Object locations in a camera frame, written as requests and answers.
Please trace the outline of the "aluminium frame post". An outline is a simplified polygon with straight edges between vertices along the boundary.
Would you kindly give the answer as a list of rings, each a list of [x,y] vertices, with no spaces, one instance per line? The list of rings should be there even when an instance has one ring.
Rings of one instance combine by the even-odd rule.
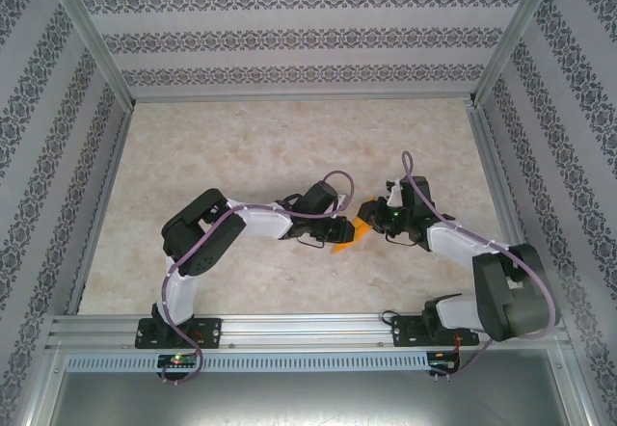
[[[103,37],[96,28],[83,0],[59,0],[70,17],[80,38],[92,54],[106,82],[111,87],[125,112],[132,112],[135,98],[130,92],[120,69]]]
[[[471,106],[478,107],[484,102],[489,92],[492,90],[495,81],[505,68],[505,64],[514,51],[541,1],[542,0],[521,0],[497,44],[495,52],[478,80],[475,89],[470,94],[469,104]]]

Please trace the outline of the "orange cloth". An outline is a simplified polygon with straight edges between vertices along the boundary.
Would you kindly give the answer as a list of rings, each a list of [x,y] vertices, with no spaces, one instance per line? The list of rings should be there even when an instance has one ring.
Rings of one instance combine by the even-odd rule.
[[[358,217],[352,221],[355,226],[355,238],[350,243],[345,244],[336,244],[332,250],[333,254],[340,253],[344,249],[347,249],[355,244],[357,244],[371,229]]]

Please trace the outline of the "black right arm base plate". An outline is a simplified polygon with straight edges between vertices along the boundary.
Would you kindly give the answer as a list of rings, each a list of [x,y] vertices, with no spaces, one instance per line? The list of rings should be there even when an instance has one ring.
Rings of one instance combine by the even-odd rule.
[[[446,329],[419,315],[395,315],[390,319],[391,335],[395,347],[475,347],[479,335],[467,329]]]

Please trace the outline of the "aluminium side rail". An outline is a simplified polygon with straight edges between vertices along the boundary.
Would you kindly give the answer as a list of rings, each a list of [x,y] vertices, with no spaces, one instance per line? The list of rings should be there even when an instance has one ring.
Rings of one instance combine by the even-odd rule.
[[[112,196],[127,134],[132,121],[133,111],[134,109],[131,108],[123,114],[121,123],[117,130],[112,152],[110,153],[108,164],[102,179],[102,184],[97,196],[93,216],[87,230],[85,243],[77,262],[77,268],[73,274],[71,287],[68,291],[67,300],[63,307],[62,315],[74,315],[79,310],[83,292],[94,260],[94,254],[104,223],[108,204]]]

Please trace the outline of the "grey metal sheet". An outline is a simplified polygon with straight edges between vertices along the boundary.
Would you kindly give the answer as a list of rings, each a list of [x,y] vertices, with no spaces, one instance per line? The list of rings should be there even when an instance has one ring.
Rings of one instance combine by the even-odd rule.
[[[569,426],[555,388],[418,372],[67,375],[52,426]]]

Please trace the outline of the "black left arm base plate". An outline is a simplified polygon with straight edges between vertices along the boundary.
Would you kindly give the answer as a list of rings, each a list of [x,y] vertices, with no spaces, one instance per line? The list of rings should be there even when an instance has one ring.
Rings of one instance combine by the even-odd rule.
[[[201,349],[218,349],[222,320],[217,318],[189,319],[178,326],[186,337]],[[134,345],[137,349],[191,349],[194,346],[165,322],[150,317],[139,321]]]

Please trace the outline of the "aluminium mounting rail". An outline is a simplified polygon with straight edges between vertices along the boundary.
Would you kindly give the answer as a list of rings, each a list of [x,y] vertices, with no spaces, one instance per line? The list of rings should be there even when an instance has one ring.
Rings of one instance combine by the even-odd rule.
[[[46,351],[116,353],[135,349],[140,315],[66,315],[52,320]],[[220,352],[389,350],[393,333],[377,313],[221,315]]]

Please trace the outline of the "aluminium frame bar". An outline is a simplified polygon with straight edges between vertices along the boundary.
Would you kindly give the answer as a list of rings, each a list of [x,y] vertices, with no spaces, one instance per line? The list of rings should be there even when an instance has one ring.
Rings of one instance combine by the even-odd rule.
[[[556,346],[547,355],[568,425],[599,426],[574,350]]]
[[[44,350],[19,426],[50,426],[66,366],[61,346]]]

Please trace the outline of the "aluminium back rail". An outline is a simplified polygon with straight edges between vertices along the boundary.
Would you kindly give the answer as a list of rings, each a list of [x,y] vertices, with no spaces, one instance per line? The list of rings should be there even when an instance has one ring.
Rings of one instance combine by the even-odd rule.
[[[266,102],[266,101],[329,101],[329,100],[408,100],[408,99],[462,99],[472,100],[472,93],[419,92],[419,93],[250,93],[186,96],[136,97],[139,104],[205,103],[205,102]]]

